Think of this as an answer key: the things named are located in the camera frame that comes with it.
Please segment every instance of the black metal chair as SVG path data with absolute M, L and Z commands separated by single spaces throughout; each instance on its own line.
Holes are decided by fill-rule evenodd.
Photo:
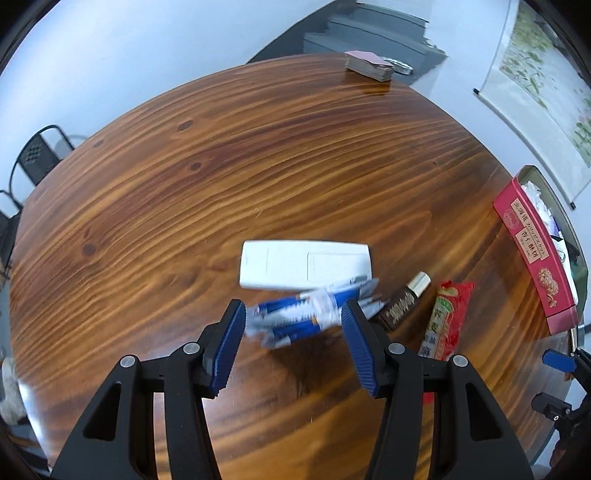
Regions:
M 8 180 L 8 192 L 11 197 L 14 198 L 14 194 L 12 192 L 12 178 L 14 177 L 14 171 L 17 165 L 21 166 L 27 177 L 29 177 L 33 184 L 37 186 L 61 161 L 61 158 L 56 155 L 56 153 L 47 144 L 45 139 L 41 136 L 43 132 L 51 129 L 57 130 L 70 150 L 74 150 L 74 145 L 72 145 L 72 142 L 70 142 L 60 127 L 57 125 L 47 125 L 46 127 L 41 128 L 41 130 L 35 133 L 35 135 L 33 135 L 25 144 L 21 152 L 18 154 L 17 160 L 12 167 L 10 178 Z
M 7 195 L 18 209 L 18 213 L 10 218 L 0 212 L 0 261 L 2 262 L 0 275 L 9 279 L 8 269 L 10 268 L 14 242 L 17 239 L 18 224 L 21 221 L 22 204 L 5 190 L 0 190 L 0 193 Z

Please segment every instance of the metal screw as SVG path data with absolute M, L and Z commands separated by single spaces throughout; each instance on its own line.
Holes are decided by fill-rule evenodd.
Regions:
M 402 355 L 404 350 L 404 345 L 401 343 L 390 343 L 390 345 L 388 345 L 388 352 L 393 355 Z
M 463 355 L 456 355 L 453 358 L 453 362 L 459 367 L 467 367 L 468 366 L 468 359 Z
M 123 368 L 129 368 L 135 363 L 135 357 L 133 355 L 126 355 L 121 359 L 119 365 Z
M 185 344 L 185 346 L 183 347 L 183 352 L 185 352 L 187 355 L 193 355 L 194 353 L 197 353 L 200 348 L 201 347 L 199 346 L 198 343 L 189 342 L 189 343 Z

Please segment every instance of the stack of cards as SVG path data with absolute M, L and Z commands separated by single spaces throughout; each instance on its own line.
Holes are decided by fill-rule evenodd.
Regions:
M 388 82 L 392 79 L 394 66 L 382 60 L 370 51 L 351 50 L 346 51 L 347 60 L 345 67 L 354 72 L 373 78 L 379 82 Z

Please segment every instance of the gray step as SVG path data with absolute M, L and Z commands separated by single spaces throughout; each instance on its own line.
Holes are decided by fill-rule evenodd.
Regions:
M 357 50 L 354 45 L 323 33 L 304 35 L 304 53 L 325 53 L 328 51 Z
M 425 39 L 422 41 L 416 41 L 398 32 L 388 30 L 387 28 L 381 28 L 372 25 L 371 23 L 355 20 L 344 15 L 332 16 L 329 19 L 328 27 L 328 32 L 335 37 L 339 37 L 343 41 L 360 47 L 363 46 L 365 49 L 373 51 L 378 55 L 392 56 L 387 53 L 379 53 L 374 47 L 387 48 L 390 51 L 392 51 L 393 48 L 405 47 L 405 50 L 412 50 L 421 55 L 427 54 L 428 51 L 435 51 L 445 55 L 444 52 L 438 48 L 428 45 Z
M 412 15 L 365 4 L 359 4 L 359 7 L 350 17 L 354 20 L 397 32 L 418 42 L 423 42 L 427 23 Z
M 408 63 L 414 69 L 415 78 L 446 57 L 443 51 L 424 42 L 343 15 L 331 17 L 328 34 L 354 45 L 357 50 L 372 51 L 377 55 Z
M 328 34 L 307 33 L 304 35 L 304 53 L 344 52 L 349 50 L 358 50 L 358 48 Z M 401 75 L 394 72 L 392 78 L 405 85 L 410 85 L 418 79 L 418 76 L 416 74 Z

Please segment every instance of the wood grain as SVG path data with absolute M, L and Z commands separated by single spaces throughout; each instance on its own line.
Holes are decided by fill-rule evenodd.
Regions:
M 341 55 L 249 64 L 117 119 L 27 200 L 14 251 L 11 329 L 31 423 L 50 460 L 125 354 L 167 355 L 228 301 L 247 239 L 367 243 L 380 290 L 417 271 L 476 284 L 458 351 L 532 457 L 550 423 L 530 409 L 568 383 L 542 366 L 549 336 L 519 253 L 492 208 L 510 180 L 429 100 L 346 72 Z M 416 349 L 435 287 L 395 338 Z M 357 382 L 338 330 L 268 352 L 244 341 L 205 405 L 225 479 L 363 478 L 383 403 Z M 167 475 L 161 398 L 158 466 Z M 432 416 L 417 478 L 428 470 Z

